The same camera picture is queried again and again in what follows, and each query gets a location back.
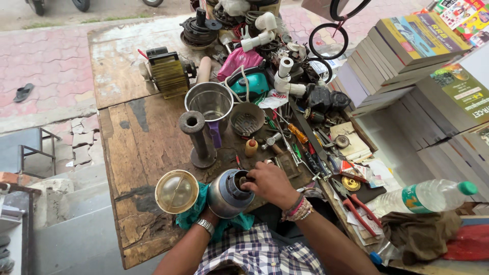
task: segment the yellow bottle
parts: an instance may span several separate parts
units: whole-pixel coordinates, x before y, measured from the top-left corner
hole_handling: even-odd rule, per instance
[[[244,154],[251,158],[256,154],[256,150],[258,149],[258,142],[256,142],[255,138],[252,138],[246,142],[246,146],[244,148]]]

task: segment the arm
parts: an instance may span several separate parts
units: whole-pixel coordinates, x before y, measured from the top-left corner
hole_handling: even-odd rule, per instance
[[[208,206],[200,214],[215,227],[219,218]],[[202,260],[210,235],[204,227],[194,224],[185,236],[175,245],[158,264],[153,275],[192,275]]]
[[[257,162],[248,176],[256,181],[244,183],[241,187],[255,192],[282,210],[290,209],[300,196],[285,172],[273,164]],[[311,213],[296,224],[317,252],[323,266],[332,274],[379,274],[367,255],[319,213]]]

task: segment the metal chair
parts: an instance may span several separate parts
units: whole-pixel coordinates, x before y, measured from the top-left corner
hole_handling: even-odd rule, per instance
[[[52,155],[43,152],[43,140],[51,139]],[[26,174],[45,179],[43,176],[24,171],[24,158],[33,154],[42,154],[50,157],[53,165],[53,175],[56,175],[56,157],[54,153],[54,139],[60,138],[43,128],[22,130],[10,135],[0,137],[0,171],[14,174]]]

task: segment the plaid shirt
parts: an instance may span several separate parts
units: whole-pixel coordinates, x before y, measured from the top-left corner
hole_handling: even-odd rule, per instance
[[[323,275],[319,260],[301,243],[279,248],[266,224],[249,231],[225,231],[222,241],[210,244],[204,252],[196,275],[204,275],[229,263],[248,275]]]

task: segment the rubber ring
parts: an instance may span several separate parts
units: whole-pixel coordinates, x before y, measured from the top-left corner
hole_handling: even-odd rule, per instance
[[[340,0],[332,0],[331,4],[330,4],[331,18],[335,21],[345,21],[348,18],[351,18],[354,15],[356,15],[358,12],[360,12],[364,7],[366,7],[368,5],[368,3],[370,3],[370,1],[371,0],[363,0],[362,3],[360,3],[360,5],[358,5],[358,7],[356,7],[354,10],[352,10],[349,14],[344,15],[344,16],[340,16],[338,14],[338,5],[339,5]]]
[[[319,61],[326,66],[326,68],[328,69],[328,80],[323,79],[323,81],[326,82],[326,84],[329,83],[329,81],[331,81],[331,78],[333,76],[333,69],[331,68],[330,64],[328,62],[324,61],[324,59],[319,58],[319,57],[311,57],[311,58],[309,58],[309,61]]]
[[[312,43],[312,38],[314,37],[314,34],[316,34],[316,32],[318,32],[320,29],[323,29],[323,28],[335,28],[335,29],[338,29],[338,31],[343,35],[343,39],[345,40],[345,43],[344,43],[343,48],[341,49],[341,51],[339,51],[339,53],[337,53],[337,54],[335,54],[333,56],[322,56],[322,55],[320,55],[316,51],[316,49],[314,49],[314,45]],[[336,59],[336,58],[340,57],[343,53],[345,53],[346,48],[348,47],[348,34],[346,33],[346,30],[343,27],[340,27],[336,23],[325,23],[325,24],[321,24],[321,25],[317,26],[314,30],[312,30],[312,33],[309,36],[309,47],[311,48],[311,52],[315,56],[317,56],[317,57],[319,57],[321,59],[326,59],[326,60]]]

